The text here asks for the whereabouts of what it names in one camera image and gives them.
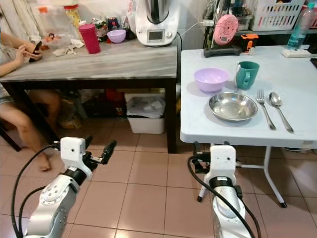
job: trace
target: white appliance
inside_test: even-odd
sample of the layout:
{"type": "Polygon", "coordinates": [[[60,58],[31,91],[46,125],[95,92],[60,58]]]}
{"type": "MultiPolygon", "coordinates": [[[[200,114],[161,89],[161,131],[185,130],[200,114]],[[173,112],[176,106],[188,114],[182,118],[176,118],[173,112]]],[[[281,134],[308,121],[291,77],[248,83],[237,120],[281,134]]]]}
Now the white appliance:
{"type": "Polygon", "coordinates": [[[135,12],[138,40],[146,46],[170,44],[176,37],[179,0],[139,0],[135,12]]]}

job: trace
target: tile floor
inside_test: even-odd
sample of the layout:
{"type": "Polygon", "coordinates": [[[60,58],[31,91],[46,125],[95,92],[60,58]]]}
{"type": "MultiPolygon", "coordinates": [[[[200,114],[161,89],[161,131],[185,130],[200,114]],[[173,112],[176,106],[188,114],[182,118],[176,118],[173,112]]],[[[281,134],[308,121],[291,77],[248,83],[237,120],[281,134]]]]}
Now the tile floor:
{"type": "MultiPolygon", "coordinates": [[[[63,238],[213,238],[211,196],[196,201],[198,188],[190,176],[186,160],[192,146],[177,141],[179,154],[167,153],[166,135],[133,134],[127,122],[91,119],[83,129],[67,130],[63,135],[94,136],[89,147],[99,156],[104,144],[117,139],[110,162],[99,166],[86,181],[72,208],[63,238]]],[[[263,147],[237,147],[241,161],[259,164],[263,147]]],[[[48,184],[63,164],[52,153],[53,170],[41,173],[31,164],[17,193],[16,207],[31,190],[48,184]]],[[[19,170],[32,152],[16,153],[0,138],[0,237],[14,238],[10,222],[10,198],[19,170]]],[[[317,237],[317,155],[272,151],[270,173],[288,204],[279,207],[264,173],[237,169],[244,201],[257,217],[263,238],[317,237]]],[[[38,194],[27,202],[23,226],[38,203],[38,194]]],[[[255,226],[248,216],[254,232],[255,226]]]]}

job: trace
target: red tumbler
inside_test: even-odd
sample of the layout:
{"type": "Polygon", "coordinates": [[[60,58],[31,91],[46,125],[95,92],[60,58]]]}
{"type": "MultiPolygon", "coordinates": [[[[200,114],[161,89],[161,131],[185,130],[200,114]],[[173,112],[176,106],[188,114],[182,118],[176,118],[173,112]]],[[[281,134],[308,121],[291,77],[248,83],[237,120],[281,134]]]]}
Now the red tumbler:
{"type": "Polygon", "coordinates": [[[79,27],[79,31],[84,39],[86,48],[90,54],[100,52],[99,41],[96,35],[96,27],[94,24],[85,24],[79,27]]]}

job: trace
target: display screen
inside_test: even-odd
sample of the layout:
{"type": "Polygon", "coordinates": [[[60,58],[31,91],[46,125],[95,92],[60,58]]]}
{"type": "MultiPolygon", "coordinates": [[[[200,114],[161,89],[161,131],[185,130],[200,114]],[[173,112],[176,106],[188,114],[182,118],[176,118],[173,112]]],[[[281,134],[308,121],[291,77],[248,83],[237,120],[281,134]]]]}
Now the display screen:
{"type": "Polygon", "coordinates": [[[149,40],[162,40],[163,32],[162,31],[151,31],[149,32],[149,40]]]}

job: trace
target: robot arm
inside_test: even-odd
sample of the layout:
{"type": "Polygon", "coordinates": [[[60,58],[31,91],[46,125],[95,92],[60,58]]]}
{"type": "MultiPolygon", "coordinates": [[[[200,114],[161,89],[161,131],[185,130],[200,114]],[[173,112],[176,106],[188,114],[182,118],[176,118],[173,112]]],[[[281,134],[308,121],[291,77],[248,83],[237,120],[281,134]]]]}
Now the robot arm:
{"type": "MultiPolygon", "coordinates": [[[[193,157],[196,172],[206,173],[204,183],[209,185],[240,214],[244,219],[246,208],[241,200],[242,191],[235,186],[236,177],[236,151],[230,145],[212,145],[210,153],[199,152],[193,157]],[[204,169],[200,162],[206,162],[204,169]]],[[[202,186],[198,201],[201,202],[206,188],[202,186]]],[[[216,234],[218,238],[251,238],[251,234],[238,216],[219,197],[214,196],[212,210],[216,221],[216,234]]]]}
{"type": "Polygon", "coordinates": [[[62,237],[68,213],[75,204],[81,184],[85,179],[91,179],[98,164],[108,163],[115,146],[116,141],[112,141],[101,157],[93,157],[91,152],[86,152],[84,139],[61,139],[60,154],[67,170],[42,191],[39,205],[27,226],[26,238],[62,237]]]}

